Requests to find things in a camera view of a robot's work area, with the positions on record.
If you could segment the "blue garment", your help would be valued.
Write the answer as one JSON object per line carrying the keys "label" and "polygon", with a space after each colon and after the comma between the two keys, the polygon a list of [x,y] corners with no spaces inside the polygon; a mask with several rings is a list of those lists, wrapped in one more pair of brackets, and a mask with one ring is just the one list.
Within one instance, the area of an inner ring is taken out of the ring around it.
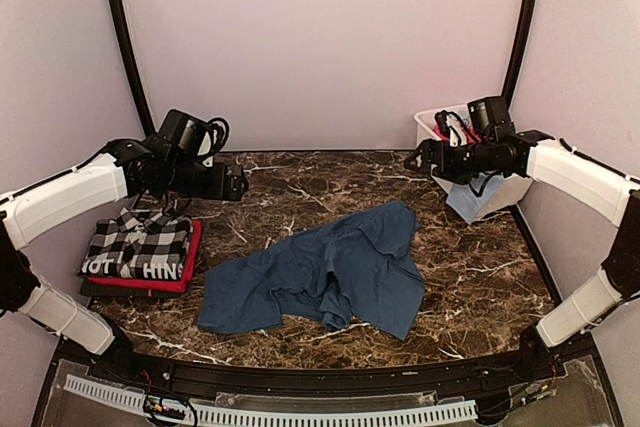
{"label": "blue garment", "polygon": [[410,255],[419,227],[415,213],[394,201],[222,263],[205,275],[197,324],[240,334],[291,315],[336,331],[358,317],[404,340],[426,290]]}

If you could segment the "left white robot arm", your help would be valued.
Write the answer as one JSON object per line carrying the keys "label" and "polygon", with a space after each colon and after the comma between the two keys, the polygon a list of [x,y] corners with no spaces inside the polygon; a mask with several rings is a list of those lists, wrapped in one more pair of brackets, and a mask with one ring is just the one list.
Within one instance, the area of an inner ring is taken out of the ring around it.
{"label": "left white robot arm", "polygon": [[239,165],[205,165],[198,154],[150,139],[116,139],[83,163],[1,199],[1,310],[20,313],[87,352],[120,383],[141,374],[140,359],[105,318],[34,273],[23,250],[43,234],[103,205],[174,192],[238,201],[249,183]]}

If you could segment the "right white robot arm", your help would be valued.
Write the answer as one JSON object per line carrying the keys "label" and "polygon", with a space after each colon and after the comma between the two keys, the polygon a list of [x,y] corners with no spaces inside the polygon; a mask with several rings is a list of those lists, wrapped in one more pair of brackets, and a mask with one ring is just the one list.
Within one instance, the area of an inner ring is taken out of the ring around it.
{"label": "right white robot arm", "polygon": [[484,172],[534,181],[524,198],[525,219],[552,263],[563,301],[535,326],[543,345],[528,343],[511,357],[510,371],[517,379],[530,381],[547,367],[546,347],[597,326],[638,297],[639,182],[632,176],[539,131],[458,147],[427,139],[404,166],[454,184]]}

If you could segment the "black white plaid shirt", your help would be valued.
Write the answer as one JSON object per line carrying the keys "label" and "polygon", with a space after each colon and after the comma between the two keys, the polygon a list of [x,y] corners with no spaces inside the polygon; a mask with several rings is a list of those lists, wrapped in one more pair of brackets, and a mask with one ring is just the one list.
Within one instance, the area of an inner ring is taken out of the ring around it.
{"label": "black white plaid shirt", "polygon": [[79,269],[86,277],[179,281],[194,234],[186,216],[124,208],[96,223]]}

